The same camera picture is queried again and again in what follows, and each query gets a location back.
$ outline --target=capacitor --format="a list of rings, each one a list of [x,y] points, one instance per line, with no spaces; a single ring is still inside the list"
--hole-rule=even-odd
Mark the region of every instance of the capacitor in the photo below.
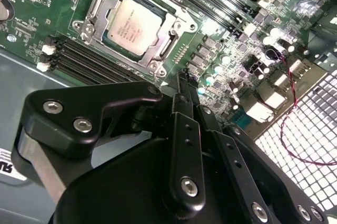
[[[14,17],[14,7],[9,0],[0,0],[0,24]]]
[[[239,91],[239,88],[234,82],[229,82],[230,89],[233,93],[237,93]]]
[[[296,48],[296,50],[297,50],[299,53],[301,53],[302,55],[305,55],[305,56],[307,56],[307,55],[310,54],[310,51],[308,50],[308,48],[306,48],[306,47],[303,46],[303,45],[299,45],[299,46]]]
[[[274,26],[270,26],[267,29],[267,32],[270,34],[272,37],[280,37],[282,36],[282,31],[278,28],[275,28]]]
[[[255,76],[261,80],[264,78],[264,74],[263,74],[263,71],[260,69],[260,68],[257,68],[255,71],[254,71],[254,74]]]
[[[228,65],[231,63],[231,57],[226,54],[222,54],[220,56],[220,59],[223,65]]]
[[[273,43],[273,38],[268,35],[262,35],[260,39],[264,45],[271,45]]]
[[[206,88],[204,85],[198,85],[198,94],[204,95],[206,93]]]
[[[268,66],[266,66],[264,63],[262,63],[259,68],[262,70],[264,74],[268,74],[270,72],[270,69]]]
[[[206,84],[211,85],[214,83],[214,78],[211,74],[205,75]]]
[[[237,110],[239,108],[238,104],[236,103],[235,99],[233,99],[233,98],[230,99],[230,104],[231,104],[233,110]]]
[[[274,46],[267,46],[264,48],[265,49],[265,56],[266,58],[270,60],[280,60],[283,55],[281,52],[279,52]]]
[[[278,43],[288,52],[294,52],[295,46],[291,45],[289,42],[283,39],[279,39]]]
[[[214,64],[213,65],[213,70],[216,74],[220,74],[223,71],[223,68],[219,64]]]

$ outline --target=motherboard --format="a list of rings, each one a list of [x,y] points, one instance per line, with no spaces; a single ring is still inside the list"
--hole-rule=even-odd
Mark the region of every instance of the motherboard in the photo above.
[[[309,30],[331,4],[0,0],[0,46],[78,86],[145,79],[165,87],[188,69],[219,121],[264,123],[287,100],[287,70],[301,79],[312,68]]]

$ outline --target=electronic chip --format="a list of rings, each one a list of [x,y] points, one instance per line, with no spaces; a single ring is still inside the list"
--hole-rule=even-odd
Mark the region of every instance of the electronic chip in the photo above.
[[[244,77],[246,76],[246,72],[241,71],[241,72],[239,73],[239,76],[242,77],[242,78],[244,78]]]
[[[133,0],[123,0],[114,16],[107,38],[141,56],[157,42],[162,19]]]
[[[278,0],[275,0],[275,1],[274,1],[274,6],[275,6],[275,7],[278,7],[280,4],[281,4],[281,2],[279,2]]]
[[[214,88],[218,89],[218,88],[220,88],[222,85],[221,85],[221,83],[220,83],[219,81],[216,81],[216,82],[214,82],[213,86],[214,86]]]
[[[214,108],[220,108],[222,105],[221,103],[217,102],[213,105]]]
[[[201,64],[206,65],[207,64],[207,61],[198,55],[193,56],[192,62],[195,63],[196,65],[201,65]]]
[[[267,15],[264,19],[265,23],[271,23],[272,21],[274,21],[274,17],[271,15]]]
[[[203,57],[214,57],[215,53],[210,51],[209,49],[207,49],[204,46],[201,46],[198,50],[198,52],[200,53],[200,55],[202,55]]]
[[[237,49],[241,52],[245,52],[247,50],[247,45],[245,44],[240,44]]]

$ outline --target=cylindrical capacitor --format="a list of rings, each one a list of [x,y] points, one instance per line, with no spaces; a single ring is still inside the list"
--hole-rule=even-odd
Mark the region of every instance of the cylindrical capacitor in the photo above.
[[[230,99],[230,104],[231,104],[233,110],[237,110],[239,108],[238,104],[236,103],[235,99],[233,99],[233,98]]]
[[[239,91],[239,88],[234,82],[229,82],[230,89],[233,93],[237,93]]]
[[[211,85],[214,83],[214,78],[211,74],[205,75],[206,84]]]
[[[214,64],[214,65],[213,65],[213,70],[214,70],[214,72],[215,72],[216,74],[220,74],[220,73],[222,73],[223,68],[222,68],[222,66],[219,65],[219,64]]]
[[[264,78],[264,74],[263,74],[263,71],[260,69],[260,68],[257,68],[255,71],[254,71],[254,74],[255,76],[261,80]]]
[[[282,31],[278,28],[275,28],[274,26],[270,26],[267,29],[267,32],[272,36],[272,37],[280,37],[282,35]]]
[[[268,74],[270,72],[270,69],[268,66],[266,66],[264,63],[262,63],[259,68],[262,70],[264,74]]]
[[[289,42],[287,42],[286,40],[283,39],[279,39],[278,43],[284,48],[286,49],[288,52],[294,52],[295,50],[295,46],[291,45]]]
[[[231,63],[231,57],[226,54],[222,54],[220,56],[220,59],[223,65],[228,65]]]
[[[299,45],[296,49],[299,53],[301,53],[302,55],[309,55],[310,54],[310,51],[308,50],[308,48],[306,48],[305,46],[303,45]]]
[[[206,93],[206,88],[204,85],[198,85],[198,94],[203,95]]]
[[[0,24],[14,17],[14,7],[9,0],[0,0]]]
[[[262,35],[261,36],[261,42],[264,44],[264,45],[271,45],[273,43],[273,38],[268,36],[268,35]]]

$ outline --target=green circuit board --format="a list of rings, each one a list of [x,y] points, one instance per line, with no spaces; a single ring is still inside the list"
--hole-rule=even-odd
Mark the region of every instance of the green circuit board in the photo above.
[[[230,99],[239,100],[248,89],[255,90],[260,84],[261,80],[248,72],[244,65],[250,60],[250,55],[261,53],[261,36],[267,34],[268,28],[279,27],[288,39],[296,39],[296,44],[305,45],[308,29],[322,15],[322,6],[329,3],[329,0],[172,0],[187,9],[197,23],[197,29],[193,33],[184,33],[170,51],[162,66],[166,71],[165,76],[154,77],[153,74],[126,65],[113,55],[83,42],[74,29],[73,22],[86,18],[93,0],[8,1],[14,6],[15,16],[11,21],[0,25],[0,46],[33,64],[40,61],[46,37],[62,35],[160,86],[174,79],[181,69],[189,67],[201,46],[207,48],[210,53],[203,57],[205,64],[197,65],[194,75],[200,85],[205,87],[204,94],[200,95],[201,102],[208,105],[220,120],[238,115],[238,112],[232,111]],[[259,15],[256,17],[246,13],[240,7],[243,5]],[[233,29],[240,30],[241,33],[233,35]],[[9,35],[15,36],[14,42],[8,40]],[[207,39],[215,42],[214,46],[209,45]],[[229,57],[226,64],[221,60],[222,55]],[[270,68],[264,77],[268,79],[280,63],[265,63]],[[221,73],[214,72],[216,64],[221,66]],[[54,73],[76,85],[87,84],[59,68]],[[208,74],[213,78],[211,83],[206,81]],[[229,83],[236,83],[239,91],[232,93],[228,88]]]

